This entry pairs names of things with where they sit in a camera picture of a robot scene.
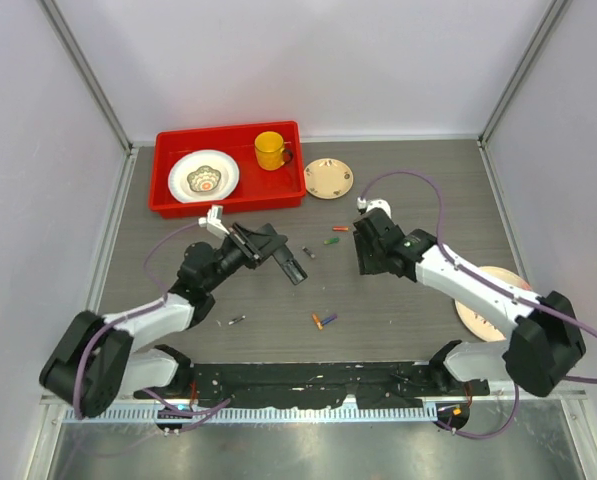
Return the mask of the black remote control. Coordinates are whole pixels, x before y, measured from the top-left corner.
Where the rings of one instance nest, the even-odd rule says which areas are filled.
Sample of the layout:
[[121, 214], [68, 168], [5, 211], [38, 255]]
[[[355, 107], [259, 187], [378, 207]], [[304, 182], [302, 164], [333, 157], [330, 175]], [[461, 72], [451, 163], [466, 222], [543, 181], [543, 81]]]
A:
[[293, 285], [299, 285], [308, 278], [307, 273], [286, 245], [278, 248], [273, 253], [273, 258]]

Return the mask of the orange battery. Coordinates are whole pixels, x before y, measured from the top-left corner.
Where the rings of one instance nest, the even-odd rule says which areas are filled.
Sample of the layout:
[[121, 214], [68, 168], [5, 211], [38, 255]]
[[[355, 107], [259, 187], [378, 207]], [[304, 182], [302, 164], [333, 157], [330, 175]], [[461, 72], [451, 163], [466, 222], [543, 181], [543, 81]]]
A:
[[324, 327], [323, 327], [323, 324], [322, 324], [320, 318], [315, 313], [312, 313], [311, 317], [312, 317], [312, 320], [314, 321], [316, 327], [322, 331], [324, 329]]

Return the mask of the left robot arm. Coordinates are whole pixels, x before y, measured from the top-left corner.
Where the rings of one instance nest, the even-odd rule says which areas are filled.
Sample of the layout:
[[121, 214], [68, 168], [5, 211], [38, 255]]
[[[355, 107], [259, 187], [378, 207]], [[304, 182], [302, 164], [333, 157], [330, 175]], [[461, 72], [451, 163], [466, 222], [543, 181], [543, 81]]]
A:
[[158, 341], [200, 324], [215, 305], [214, 290], [239, 269], [274, 259], [293, 284], [307, 277], [286, 236], [271, 224], [256, 230], [207, 218], [195, 224], [221, 245], [190, 244], [176, 281], [155, 301], [114, 314], [78, 313], [41, 369], [40, 385], [69, 403], [77, 418], [97, 417], [117, 397], [138, 391], [183, 397], [191, 385], [190, 360]]

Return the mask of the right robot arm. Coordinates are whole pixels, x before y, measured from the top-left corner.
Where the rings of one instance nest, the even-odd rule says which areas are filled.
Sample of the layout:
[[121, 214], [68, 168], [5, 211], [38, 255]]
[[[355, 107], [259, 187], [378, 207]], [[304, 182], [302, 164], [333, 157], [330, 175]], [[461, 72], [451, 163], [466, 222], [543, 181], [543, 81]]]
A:
[[453, 394], [470, 381], [509, 379], [547, 397], [584, 356], [582, 333], [564, 295], [541, 296], [499, 280], [424, 230], [404, 233], [381, 208], [362, 213], [353, 225], [361, 274], [390, 273], [435, 289], [502, 333], [500, 341], [450, 342], [437, 352], [429, 380], [438, 393]]

